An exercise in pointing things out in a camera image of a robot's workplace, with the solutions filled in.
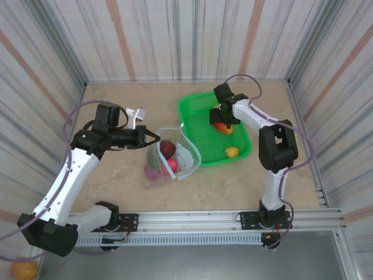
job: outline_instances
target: gray floor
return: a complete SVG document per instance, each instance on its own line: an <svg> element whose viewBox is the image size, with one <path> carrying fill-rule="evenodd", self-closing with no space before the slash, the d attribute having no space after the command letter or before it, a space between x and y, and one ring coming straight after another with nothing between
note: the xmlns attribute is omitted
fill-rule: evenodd
<svg viewBox="0 0 373 280"><path fill-rule="evenodd" d="M49 254L39 279L345 279L331 233L290 233L277 251L261 246L119 248L92 256Z"/></svg>

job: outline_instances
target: yellow fruit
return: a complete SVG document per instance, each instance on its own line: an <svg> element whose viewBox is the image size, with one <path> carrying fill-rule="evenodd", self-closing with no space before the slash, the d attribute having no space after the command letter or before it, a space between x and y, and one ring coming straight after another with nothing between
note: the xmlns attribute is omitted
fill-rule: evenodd
<svg viewBox="0 0 373 280"><path fill-rule="evenodd" d="M240 152L237 147L230 147L226 149L226 154L228 158L235 158L236 156L240 154Z"/></svg>
<svg viewBox="0 0 373 280"><path fill-rule="evenodd" d="M33 261L14 262L11 271L17 280L32 280L37 275L36 263Z"/></svg>

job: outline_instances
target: green plastic basket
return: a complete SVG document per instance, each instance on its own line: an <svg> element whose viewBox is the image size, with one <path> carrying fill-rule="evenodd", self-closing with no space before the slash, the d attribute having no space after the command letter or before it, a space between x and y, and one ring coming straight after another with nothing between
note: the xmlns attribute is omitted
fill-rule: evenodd
<svg viewBox="0 0 373 280"><path fill-rule="evenodd" d="M233 125L231 135L223 134L210 125L209 110L217 104L214 92L187 96L178 104L185 136L196 145L203 167L243 159L251 152L251 142L242 123ZM239 156L228 158L225 150L230 147L237 147Z"/></svg>

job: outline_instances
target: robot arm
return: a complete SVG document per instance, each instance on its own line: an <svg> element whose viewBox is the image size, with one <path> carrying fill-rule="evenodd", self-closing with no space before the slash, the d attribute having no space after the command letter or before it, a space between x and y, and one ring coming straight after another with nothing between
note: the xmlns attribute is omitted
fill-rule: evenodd
<svg viewBox="0 0 373 280"><path fill-rule="evenodd" d="M126 126L118 127L119 114L127 117ZM18 227L32 220L36 215L45 213L32 225L22 231L30 245L39 247L59 256L66 256L74 248L79 236L84 236L97 227L105 226L115 229L119 221L119 208L116 205L100 201L84 213L69 218L69 214L81 187L88 175L102 158L105 151L113 147L138 149L149 146L160 140L160 137L146 129L144 125L137 125L145 117L145 110L124 110L119 105L103 103L97 106L96 117L77 132L71 143L72 164L64 187L46 209L52 196L61 185L66 173L67 162L54 181L51 189L31 215L21 214ZM154 138L146 142L146 136Z"/></svg>
<svg viewBox="0 0 373 280"><path fill-rule="evenodd" d="M284 195L287 180L287 173L283 174L298 158L294 132L269 121L278 119L251 104L244 94L233 94L228 84L219 85L214 92L220 108L210 110L210 124L221 122L230 127L231 124L243 121L259 135L259 160L267 170L265 192L259 201L259 217L264 227L271 228L286 214L285 205L280 198ZM291 125L289 120L282 122ZM280 197L281 177L284 177L284 180Z"/></svg>

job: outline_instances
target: striped wall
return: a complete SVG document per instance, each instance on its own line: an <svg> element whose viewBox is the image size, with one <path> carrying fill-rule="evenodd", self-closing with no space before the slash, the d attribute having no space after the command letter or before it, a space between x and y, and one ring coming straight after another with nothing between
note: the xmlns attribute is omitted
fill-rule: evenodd
<svg viewBox="0 0 373 280"><path fill-rule="evenodd" d="M48 0L91 82L285 78L323 0Z"/></svg>
<svg viewBox="0 0 373 280"><path fill-rule="evenodd" d="M326 192L373 279L373 1L342 1L294 87Z"/></svg>
<svg viewBox="0 0 373 280"><path fill-rule="evenodd" d="M16 228L19 214L30 213L57 176L62 124L82 87L26 1L0 1L0 236ZM0 243L5 257L29 250L21 234ZM0 279L9 267L0 261Z"/></svg>

